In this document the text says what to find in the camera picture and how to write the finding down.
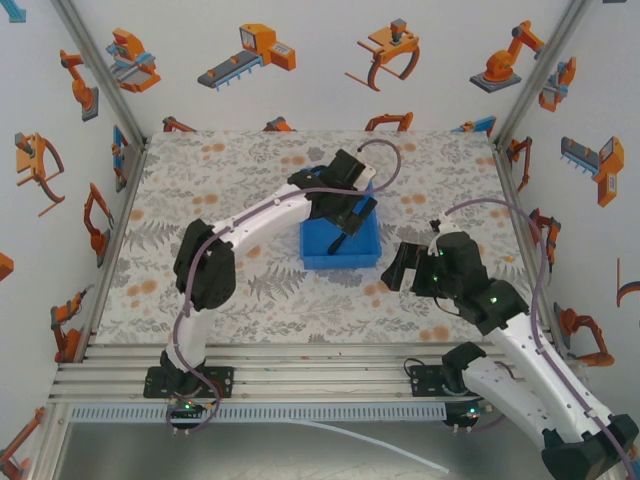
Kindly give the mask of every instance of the white wall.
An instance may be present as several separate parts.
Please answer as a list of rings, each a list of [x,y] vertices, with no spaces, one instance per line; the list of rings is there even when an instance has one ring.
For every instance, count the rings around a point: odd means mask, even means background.
[[[59,50],[78,53],[50,2],[21,0],[27,22],[9,24],[0,12],[2,91],[0,117],[2,171],[0,173],[0,252],[15,262],[15,271],[0,282],[0,448],[46,401],[56,370],[56,352],[50,330],[50,309],[63,305],[88,284],[97,285],[101,274],[83,224],[83,206],[89,182],[102,192],[116,218],[125,191],[116,194],[112,169],[112,128],[117,123],[101,95],[99,116],[83,123],[80,104],[71,91],[71,75],[60,65]],[[96,82],[89,70],[78,67],[89,86]],[[52,190],[65,200],[38,218],[49,200],[26,176],[15,170],[14,134],[34,132],[57,149],[65,172],[51,180]],[[55,165],[45,155],[49,173]],[[94,208],[94,224],[107,222]],[[92,309],[96,290],[69,322],[80,328]]]
[[[162,80],[142,93],[123,91],[149,135],[161,131],[162,119],[169,115],[199,130],[262,129],[279,115],[299,130],[362,130],[374,116],[407,111],[415,113],[415,130],[448,130],[488,115],[500,121],[524,81],[487,94],[469,77],[484,71],[490,55],[509,46],[511,29],[524,20],[531,20],[532,31],[547,40],[568,2],[76,3],[100,48],[112,42],[111,32],[120,27],[157,57]],[[378,93],[346,77],[349,71],[366,78],[371,54],[356,42],[398,17],[420,37],[421,57],[411,76],[403,82],[380,71]],[[238,28],[244,23],[275,29],[278,40],[296,50],[297,68],[287,72],[269,65],[219,92],[197,83],[200,75],[241,50]],[[106,52],[104,58],[111,61]],[[526,79],[534,62],[525,47],[515,71]]]
[[[529,210],[539,207],[562,224],[551,297],[600,324],[616,363],[589,370],[595,392],[614,412],[629,413],[640,423],[639,295],[628,294],[621,308],[616,307],[616,258],[623,261],[623,284],[640,280],[640,66],[634,60],[640,44],[638,18],[638,2],[594,2],[561,57],[577,57],[568,97],[556,113],[532,107],[516,138],[533,139],[531,180],[521,193],[524,205]],[[560,158],[560,141],[567,136],[599,151],[612,135],[624,147],[625,166],[618,174],[617,198],[602,208],[590,175]],[[522,176],[519,163],[514,167],[516,181]],[[593,351],[590,334],[572,337],[573,353]]]

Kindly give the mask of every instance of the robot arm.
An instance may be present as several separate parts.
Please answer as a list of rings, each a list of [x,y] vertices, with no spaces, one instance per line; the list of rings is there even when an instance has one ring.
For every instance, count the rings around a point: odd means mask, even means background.
[[[534,338],[527,304],[509,283],[487,276],[469,235],[444,216],[432,227],[439,233],[431,245],[401,244],[382,280],[397,291],[404,269],[414,268],[411,290],[453,300],[460,316],[513,361],[534,393],[497,369],[473,343],[443,357],[447,388],[454,393],[471,390],[498,406],[540,448],[554,478],[591,480],[602,475],[620,456],[599,421],[625,451],[638,435],[636,424],[628,415],[611,415],[546,338],[539,333]]]
[[[235,290],[236,261],[286,227],[307,219],[325,218],[345,234],[355,235],[366,220],[366,216],[353,212],[360,197],[322,192],[295,193],[314,187],[364,191],[374,175],[372,167],[339,150],[328,167],[293,174],[277,192],[238,215],[211,226],[200,219],[192,222],[185,232],[173,267],[178,290],[181,293],[187,290],[189,270],[196,252],[216,232],[224,233],[206,250],[193,278],[190,301],[196,312],[224,304]],[[240,221],[242,225],[234,228]],[[213,320],[211,314],[196,314],[178,331],[180,351],[193,367],[204,364],[207,334]],[[185,395],[198,387],[199,380],[180,361],[173,342],[167,345],[160,364],[177,394]]]

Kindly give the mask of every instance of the blue bin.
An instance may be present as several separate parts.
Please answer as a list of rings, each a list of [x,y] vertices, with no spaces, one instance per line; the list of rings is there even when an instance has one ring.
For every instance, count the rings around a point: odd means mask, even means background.
[[[363,197],[355,207],[359,212],[369,196]],[[354,237],[344,239],[336,253],[329,255],[329,246],[342,231],[324,218],[307,220],[300,224],[300,258],[307,270],[327,268],[371,268],[382,255],[376,210],[367,217]]]

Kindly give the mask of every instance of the gray floor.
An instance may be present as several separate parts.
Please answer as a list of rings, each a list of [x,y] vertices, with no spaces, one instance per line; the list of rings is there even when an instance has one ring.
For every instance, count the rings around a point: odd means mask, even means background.
[[[441,423],[341,423],[450,470],[450,480],[545,480],[540,455],[508,421],[454,437]],[[163,425],[75,424],[61,480],[428,480],[442,474],[378,446],[299,425],[215,425],[173,438]]]

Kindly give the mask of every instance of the floral tablecloth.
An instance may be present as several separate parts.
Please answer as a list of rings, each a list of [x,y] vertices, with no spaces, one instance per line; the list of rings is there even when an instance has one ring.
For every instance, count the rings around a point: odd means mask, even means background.
[[[164,343],[183,297],[174,258],[186,226],[212,224],[273,193],[303,167],[328,164],[342,148],[354,153],[380,137],[402,150],[397,181],[377,195],[382,258],[376,268],[307,271],[299,227],[265,239],[238,258],[235,295],[215,317],[214,343],[396,343],[466,341],[476,329],[430,299],[389,292],[380,282],[400,241],[429,243],[429,220],[476,197],[504,198],[484,134],[397,132],[160,133],[153,136],[126,236],[99,325],[97,343]],[[389,178],[386,146],[365,149]],[[469,207],[456,221],[478,242],[489,274],[512,282],[527,301],[530,287],[509,213]],[[450,302],[441,303],[453,309]]]

